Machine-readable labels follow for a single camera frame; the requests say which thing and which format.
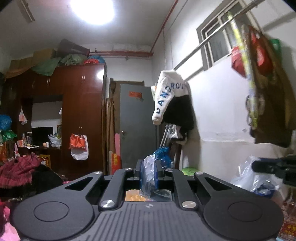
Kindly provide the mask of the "orange floral blanket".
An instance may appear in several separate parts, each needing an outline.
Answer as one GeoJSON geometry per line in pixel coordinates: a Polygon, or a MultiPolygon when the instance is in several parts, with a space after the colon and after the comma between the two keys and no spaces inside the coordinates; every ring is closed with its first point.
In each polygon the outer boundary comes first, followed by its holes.
{"type": "Polygon", "coordinates": [[[140,195],[140,191],[137,189],[126,191],[125,201],[145,202],[146,200],[145,197],[140,195]]]}

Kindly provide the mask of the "white black hanging hoodie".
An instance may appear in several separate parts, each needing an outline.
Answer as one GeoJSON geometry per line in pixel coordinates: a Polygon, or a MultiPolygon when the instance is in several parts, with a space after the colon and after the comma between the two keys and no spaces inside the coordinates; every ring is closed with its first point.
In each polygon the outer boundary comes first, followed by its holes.
{"type": "Polygon", "coordinates": [[[184,133],[194,128],[189,87],[175,70],[164,70],[159,75],[152,123],[176,125],[184,133]]]}

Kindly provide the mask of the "clear plastic bag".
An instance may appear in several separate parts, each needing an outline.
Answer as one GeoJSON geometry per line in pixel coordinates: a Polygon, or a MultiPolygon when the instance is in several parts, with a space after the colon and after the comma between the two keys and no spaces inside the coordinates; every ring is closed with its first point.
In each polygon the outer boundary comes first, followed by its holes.
{"type": "Polygon", "coordinates": [[[172,201],[169,190],[159,189],[159,174],[155,154],[147,156],[142,162],[139,193],[148,201],[172,201]]]}

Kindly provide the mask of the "grey metal door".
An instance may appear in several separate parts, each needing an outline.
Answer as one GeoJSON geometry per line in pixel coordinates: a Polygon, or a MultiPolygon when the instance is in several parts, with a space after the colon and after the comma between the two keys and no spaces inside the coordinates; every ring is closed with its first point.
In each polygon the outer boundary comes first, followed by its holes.
{"type": "Polygon", "coordinates": [[[135,168],[138,160],[143,160],[157,149],[153,112],[154,101],[149,87],[120,85],[119,134],[123,168],[135,168]]]}

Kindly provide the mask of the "blue plastic bag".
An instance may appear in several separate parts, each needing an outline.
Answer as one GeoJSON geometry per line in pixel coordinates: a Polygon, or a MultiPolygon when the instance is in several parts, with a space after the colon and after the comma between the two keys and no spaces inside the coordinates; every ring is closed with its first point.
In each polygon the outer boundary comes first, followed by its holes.
{"type": "Polygon", "coordinates": [[[171,168],[170,148],[158,148],[154,153],[155,160],[159,160],[162,168],[171,168]]]}

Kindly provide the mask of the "green lidded box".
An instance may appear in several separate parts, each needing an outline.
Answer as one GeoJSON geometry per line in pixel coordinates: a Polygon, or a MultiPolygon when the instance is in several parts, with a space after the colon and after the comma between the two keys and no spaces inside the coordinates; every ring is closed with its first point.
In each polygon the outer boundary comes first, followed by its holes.
{"type": "Polygon", "coordinates": [[[199,172],[199,170],[197,168],[194,168],[194,167],[186,167],[186,168],[182,168],[182,172],[183,172],[184,175],[194,176],[194,174],[196,172],[199,172]]]}

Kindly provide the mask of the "hanging brown bags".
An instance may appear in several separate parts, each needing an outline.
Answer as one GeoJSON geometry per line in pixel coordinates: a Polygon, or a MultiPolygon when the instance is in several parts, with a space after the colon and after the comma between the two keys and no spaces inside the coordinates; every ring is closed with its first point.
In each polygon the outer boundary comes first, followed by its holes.
{"type": "Polygon", "coordinates": [[[245,106],[247,123],[255,143],[271,143],[283,148],[290,146],[295,131],[295,95],[288,76],[267,37],[250,25],[241,32],[237,47],[239,58],[232,67],[249,81],[245,106]]]}

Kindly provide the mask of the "dark red wooden wardrobe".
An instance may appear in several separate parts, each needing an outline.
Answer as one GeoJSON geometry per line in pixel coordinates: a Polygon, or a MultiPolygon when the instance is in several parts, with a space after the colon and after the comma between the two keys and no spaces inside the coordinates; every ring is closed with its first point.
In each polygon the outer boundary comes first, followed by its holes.
{"type": "Polygon", "coordinates": [[[52,168],[70,180],[92,171],[106,170],[105,160],[106,65],[57,67],[52,76],[27,70],[6,79],[1,95],[1,113],[11,117],[11,128],[18,138],[31,130],[33,103],[62,101],[62,156],[52,168]],[[73,159],[69,144],[72,134],[85,135],[89,157],[73,159]]]}

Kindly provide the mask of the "dark red striped cloth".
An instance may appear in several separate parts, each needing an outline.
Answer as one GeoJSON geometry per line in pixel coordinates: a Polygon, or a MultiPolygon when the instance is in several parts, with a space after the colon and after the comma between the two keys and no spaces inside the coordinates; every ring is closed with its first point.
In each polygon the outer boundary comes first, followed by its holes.
{"type": "Polygon", "coordinates": [[[32,183],[32,174],[41,164],[39,157],[32,153],[18,157],[1,166],[1,188],[25,186],[32,183]]]}

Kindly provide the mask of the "orange white hanging bag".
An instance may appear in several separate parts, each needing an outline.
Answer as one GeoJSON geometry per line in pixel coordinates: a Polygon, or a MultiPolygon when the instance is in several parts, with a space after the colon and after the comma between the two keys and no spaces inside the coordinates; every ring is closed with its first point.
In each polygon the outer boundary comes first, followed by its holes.
{"type": "Polygon", "coordinates": [[[69,150],[74,160],[87,160],[89,158],[87,136],[72,133],[70,137],[69,150]]]}

